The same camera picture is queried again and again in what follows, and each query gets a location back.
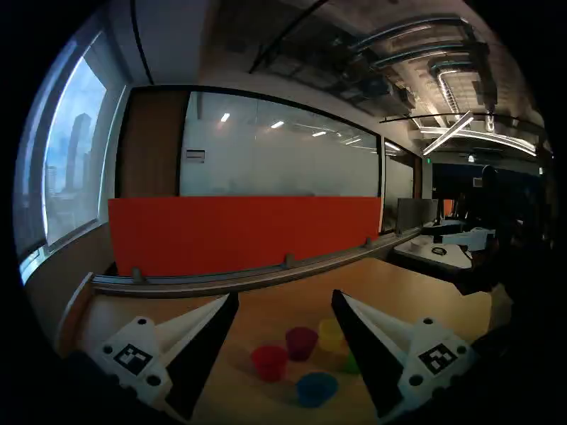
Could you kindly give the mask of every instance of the ceiling light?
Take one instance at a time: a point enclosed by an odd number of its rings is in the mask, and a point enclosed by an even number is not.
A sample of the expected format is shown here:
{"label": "ceiling light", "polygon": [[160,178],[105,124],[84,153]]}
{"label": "ceiling light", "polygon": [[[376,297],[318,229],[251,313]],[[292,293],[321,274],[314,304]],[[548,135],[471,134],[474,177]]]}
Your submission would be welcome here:
{"label": "ceiling light", "polygon": [[305,124],[299,124],[299,123],[293,123],[293,125],[298,125],[299,127],[305,127],[305,128],[314,128],[316,130],[324,130],[324,131],[332,131],[335,132],[334,130],[331,130],[330,128],[323,128],[323,127],[315,127],[313,125],[305,125]]}
{"label": "ceiling light", "polygon": [[[423,134],[436,134],[442,135],[447,131],[445,128],[441,127],[421,127],[420,132]],[[509,147],[513,147],[515,149],[521,150],[527,154],[532,155],[533,157],[536,156],[536,147],[529,142],[526,142],[523,139],[517,139],[516,137],[504,136],[504,135],[497,135],[497,134],[490,134],[480,131],[472,131],[472,130],[459,130],[456,134],[459,137],[470,137],[473,139],[481,139],[487,140],[489,142],[500,143],[501,145],[506,145]]]}
{"label": "ceiling light", "polygon": [[394,150],[397,150],[397,151],[400,150],[399,147],[395,146],[394,144],[391,144],[390,142],[384,142],[384,144],[385,144],[387,147],[391,147],[391,148],[394,149]]}
{"label": "ceiling light", "polygon": [[451,128],[449,128],[445,133],[439,136],[432,144],[427,146],[423,150],[423,154],[428,155],[433,149],[436,149],[442,144],[444,144],[447,140],[449,140],[452,136],[454,136],[461,128],[469,124],[473,119],[474,119],[473,113],[471,111],[467,112],[465,115],[461,117],[460,120],[454,123],[451,126]]}

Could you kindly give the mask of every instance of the skyscraper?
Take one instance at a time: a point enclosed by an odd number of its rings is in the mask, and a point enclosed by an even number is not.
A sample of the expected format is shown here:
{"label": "skyscraper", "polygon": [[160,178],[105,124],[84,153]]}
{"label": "skyscraper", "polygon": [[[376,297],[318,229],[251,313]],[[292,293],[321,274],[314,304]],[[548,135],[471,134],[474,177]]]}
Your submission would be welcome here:
{"label": "skyscraper", "polygon": [[65,191],[72,192],[75,189],[75,162],[77,161],[77,147],[79,141],[83,140],[89,134],[91,126],[91,117],[86,113],[82,113],[75,118],[73,122],[73,130],[69,138],[69,147],[67,149],[67,169],[65,170]]}
{"label": "skyscraper", "polygon": [[55,194],[55,184],[57,181],[57,167],[48,166],[45,170],[45,188],[49,196]]}

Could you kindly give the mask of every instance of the plastic cup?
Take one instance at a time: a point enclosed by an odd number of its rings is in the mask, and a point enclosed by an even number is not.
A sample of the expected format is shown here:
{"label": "plastic cup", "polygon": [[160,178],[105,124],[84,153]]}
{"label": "plastic cup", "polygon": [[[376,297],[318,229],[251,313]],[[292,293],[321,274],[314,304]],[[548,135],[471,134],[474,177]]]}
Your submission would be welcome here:
{"label": "plastic cup", "polygon": [[312,329],[306,327],[290,329],[286,334],[289,359],[306,361],[313,352],[318,339],[317,332]]}
{"label": "plastic cup", "polygon": [[325,351],[344,351],[344,336],[336,319],[325,319],[319,323],[319,346]]}
{"label": "plastic cup", "polygon": [[274,383],[284,377],[288,363],[288,352],[285,349],[263,346],[256,348],[250,357],[263,381]]}
{"label": "plastic cup", "polygon": [[347,356],[347,361],[344,364],[344,371],[346,373],[352,373],[353,375],[360,373],[357,360],[354,358],[351,351],[349,351],[349,355]]}
{"label": "plastic cup", "polygon": [[339,383],[328,373],[315,372],[303,376],[296,387],[299,404],[303,407],[319,407],[335,395]]}

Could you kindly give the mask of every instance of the window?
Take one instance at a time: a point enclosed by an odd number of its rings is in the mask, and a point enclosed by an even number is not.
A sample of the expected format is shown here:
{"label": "window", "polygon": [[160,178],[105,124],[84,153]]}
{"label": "window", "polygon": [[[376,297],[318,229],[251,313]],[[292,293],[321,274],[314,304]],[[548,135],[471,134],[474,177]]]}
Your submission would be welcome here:
{"label": "window", "polygon": [[24,284],[58,248],[108,215],[106,199],[113,196],[108,170],[128,76],[99,18],[87,21],[55,59],[22,133],[13,216]]}
{"label": "window", "polygon": [[106,88],[82,57],[63,91],[47,140],[43,181],[49,245],[98,217],[101,154],[93,135]]}
{"label": "window", "polygon": [[280,103],[193,92],[183,148],[182,196],[378,195],[375,135]]}
{"label": "window", "polygon": [[382,233],[395,229],[399,198],[421,198],[421,159],[384,139],[386,171]]}

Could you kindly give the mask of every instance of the sky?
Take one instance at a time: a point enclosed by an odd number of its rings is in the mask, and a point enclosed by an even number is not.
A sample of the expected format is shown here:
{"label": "sky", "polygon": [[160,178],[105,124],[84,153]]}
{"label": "sky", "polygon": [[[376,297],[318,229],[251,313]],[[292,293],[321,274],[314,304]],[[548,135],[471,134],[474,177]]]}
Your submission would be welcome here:
{"label": "sky", "polygon": [[106,89],[102,83],[81,58],[63,91],[47,141],[46,166],[57,167],[55,192],[60,192],[65,185],[67,149],[73,122],[78,115],[86,113],[91,117],[91,126],[88,135],[79,141],[75,164],[75,181],[82,181],[83,155],[91,150],[96,119],[105,93]]}

